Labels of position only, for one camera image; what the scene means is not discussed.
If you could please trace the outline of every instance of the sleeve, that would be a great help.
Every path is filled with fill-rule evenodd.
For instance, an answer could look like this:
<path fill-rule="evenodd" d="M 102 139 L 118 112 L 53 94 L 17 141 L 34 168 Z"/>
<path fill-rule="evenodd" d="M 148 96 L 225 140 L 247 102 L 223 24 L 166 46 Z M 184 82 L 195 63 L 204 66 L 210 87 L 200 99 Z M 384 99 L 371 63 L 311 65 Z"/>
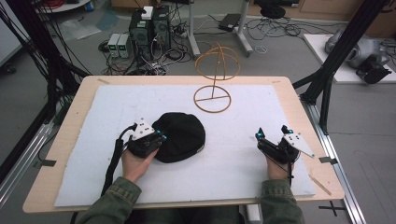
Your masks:
<path fill-rule="evenodd" d="M 124 223 L 141 192 L 136 184 L 118 177 L 105 195 L 84 213 L 78 223 Z"/>
<path fill-rule="evenodd" d="M 261 205 L 263 223 L 305 223 L 288 180 L 262 182 Z"/>

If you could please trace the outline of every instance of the hand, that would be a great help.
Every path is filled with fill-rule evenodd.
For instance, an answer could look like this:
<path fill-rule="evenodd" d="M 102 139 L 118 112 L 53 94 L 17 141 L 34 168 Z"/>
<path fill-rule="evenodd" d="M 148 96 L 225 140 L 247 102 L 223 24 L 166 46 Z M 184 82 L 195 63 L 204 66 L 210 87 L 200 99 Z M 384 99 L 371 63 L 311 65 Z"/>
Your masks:
<path fill-rule="evenodd" d="M 137 180 L 146 173 L 157 152 L 158 149 L 151 152 L 151 154 L 143 159 L 134 156 L 129 150 L 125 150 L 121 156 L 123 177 L 136 183 Z"/>
<path fill-rule="evenodd" d="M 288 165 L 280 164 L 265 155 L 267 159 L 267 172 L 269 179 L 288 179 Z"/>

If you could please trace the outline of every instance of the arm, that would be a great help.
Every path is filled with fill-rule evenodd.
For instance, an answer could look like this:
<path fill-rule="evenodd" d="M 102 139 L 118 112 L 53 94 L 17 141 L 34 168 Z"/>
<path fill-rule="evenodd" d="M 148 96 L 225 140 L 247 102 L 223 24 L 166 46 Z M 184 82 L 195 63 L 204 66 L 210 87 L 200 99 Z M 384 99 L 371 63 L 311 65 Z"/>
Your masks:
<path fill-rule="evenodd" d="M 303 212 L 289 186 L 286 166 L 266 159 L 269 180 L 262 182 L 263 223 L 304 223 Z"/>
<path fill-rule="evenodd" d="M 87 210 L 78 223 L 124 223 L 142 192 L 135 183 L 147 171 L 157 151 L 141 159 L 125 150 L 122 154 L 123 177 L 114 181 L 105 195 Z"/>

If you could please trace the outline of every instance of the black beret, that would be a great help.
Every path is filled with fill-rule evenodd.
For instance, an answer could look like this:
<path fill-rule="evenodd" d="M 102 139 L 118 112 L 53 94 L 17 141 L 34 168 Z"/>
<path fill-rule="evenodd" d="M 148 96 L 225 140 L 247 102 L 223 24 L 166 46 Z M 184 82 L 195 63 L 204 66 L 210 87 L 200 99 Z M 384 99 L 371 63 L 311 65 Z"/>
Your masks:
<path fill-rule="evenodd" d="M 152 124 L 152 127 L 167 137 L 155 156 L 159 161 L 183 161 L 204 148 L 205 129 L 194 115 L 165 113 Z"/>

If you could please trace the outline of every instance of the floor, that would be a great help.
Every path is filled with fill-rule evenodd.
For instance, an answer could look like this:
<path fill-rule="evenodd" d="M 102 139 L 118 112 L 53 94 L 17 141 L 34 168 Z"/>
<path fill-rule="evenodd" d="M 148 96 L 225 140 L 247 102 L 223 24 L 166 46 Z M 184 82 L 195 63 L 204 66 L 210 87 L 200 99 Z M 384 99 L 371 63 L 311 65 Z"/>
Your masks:
<path fill-rule="evenodd" d="M 66 43 L 78 56 L 91 73 L 100 75 L 106 69 L 106 59 L 98 50 L 101 42 L 112 33 L 124 33 L 129 25 L 128 14 L 117 12 L 124 17 L 114 18 L 114 14 L 105 7 L 92 13 L 83 8 L 60 13 L 58 22 L 82 19 L 82 25 L 100 24 L 106 30 L 85 39 L 72 39 Z M 195 19 L 195 27 L 202 27 L 201 33 L 218 32 L 217 24 L 209 17 Z M 332 26 L 321 26 L 330 32 L 343 27 L 343 23 Z M 318 33 L 312 27 L 305 27 L 302 32 Z M 252 36 L 247 35 L 250 45 L 257 51 L 245 57 L 241 46 L 233 34 L 196 35 L 201 52 L 205 52 L 213 43 L 235 49 L 240 56 L 240 76 L 286 76 L 291 82 L 300 80 L 319 69 L 320 64 L 306 45 L 298 37 L 281 36 L 265 37 L 265 27 L 250 29 Z M 29 56 L 22 50 L 10 62 L 17 68 L 15 74 L 9 74 L 4 68 L 0 71 L 0 162 L 19 141 L 24 131 L 33 121 L 39 110 L 46 103 L 46 82 L 38 73 Z M 396 70 L 396 65 L 389 63 Z M 175 63 L 169 66 L 167 75 L 197 76 L 194 60 L 186 63 Z M 306 86 L 296 90 L 303 93 Z M 332 85 L 332 99 L 329 111 L 328 131 L 332 143 L 343 165 L 347 179 L 355 193 L 359 206 L 367 223 L 394 223 L 396 220 L 396 163 L 393 162 L 396 152 L 396 137 L 393 128 L 396 126 L 396 89 L 394 84 L 350 84 Z M 41 152 L 45 156 L 49 146 Z M 2 223 L 69 223 L 72 213 L 59 214 L 25 214 L 21 210 L 23 202 L 32 186 L 38 169 L 32 164 L 27 170 L 7 202 L 0 210 Z M 304 211 L 306 223 L 350 223 L 341 201 L 332 202 L 339 210 L 330 207 L 331 202 L 299 203 Z"/>

